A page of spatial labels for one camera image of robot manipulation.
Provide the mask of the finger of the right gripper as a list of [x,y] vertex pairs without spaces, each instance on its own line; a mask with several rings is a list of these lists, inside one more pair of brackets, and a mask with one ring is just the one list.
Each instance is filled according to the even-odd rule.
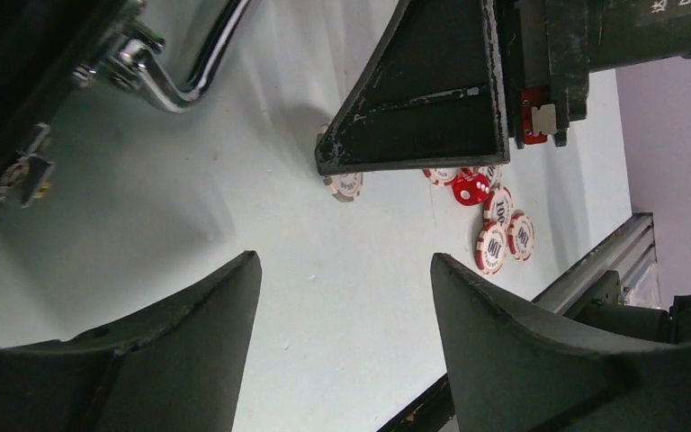
[[317,142],[319,173],[507,163],[498,21],[493,1],[399,2]]

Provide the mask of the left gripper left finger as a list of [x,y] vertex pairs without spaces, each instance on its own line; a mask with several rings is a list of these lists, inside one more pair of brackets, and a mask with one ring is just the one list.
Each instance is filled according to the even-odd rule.
[[246,251],[67,341],[0,349],[0,431],[229,431],[262,282]]

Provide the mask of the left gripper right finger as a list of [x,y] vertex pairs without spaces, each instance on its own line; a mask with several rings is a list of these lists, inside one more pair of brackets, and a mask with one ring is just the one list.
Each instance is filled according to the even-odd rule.
[[462,431],[691,431],[691,342],[593,328],[444,253],[430,266]]

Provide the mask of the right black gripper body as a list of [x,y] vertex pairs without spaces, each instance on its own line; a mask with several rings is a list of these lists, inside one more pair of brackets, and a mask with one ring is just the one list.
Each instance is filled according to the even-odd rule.
[[508,128],[518,148],[568,143],[592,73],[691,59],[691,1],[497,1]]

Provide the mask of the white red chip stack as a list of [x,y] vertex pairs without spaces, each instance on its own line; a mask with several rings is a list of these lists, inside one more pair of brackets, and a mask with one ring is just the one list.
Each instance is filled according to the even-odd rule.
[[[464,206],[455,200],[452,184],[460,173],[489,179],[485,202]],[[485,275],[499,273],[508,258],[524,262],[533,255],[533,222],[517,209],[499,166],[326,175],[322,182],[341,204],[327,219],[328,231],[353,240],[360,252],[391,247],[393,257],[407,260],[422,239],[436,252],[449,237]]]

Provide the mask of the black poker set case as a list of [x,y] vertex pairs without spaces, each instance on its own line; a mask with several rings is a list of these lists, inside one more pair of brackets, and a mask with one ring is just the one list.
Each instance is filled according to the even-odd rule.
[[159,61],[164,39],[140,20],[143,1],[0,1],[0,210],[39,199],[55,165],[43,152],[52,117],[77,89],[106,79],[167,113],[207,94],[248,1],[210,12],[187,78]]

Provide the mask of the red die lower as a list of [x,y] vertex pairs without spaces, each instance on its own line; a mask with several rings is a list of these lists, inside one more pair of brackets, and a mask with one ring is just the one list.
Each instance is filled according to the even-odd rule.
[[481,173],[460,173],[452,184],[455,200],[464,206],[485,202],[490,195],[489,179]]

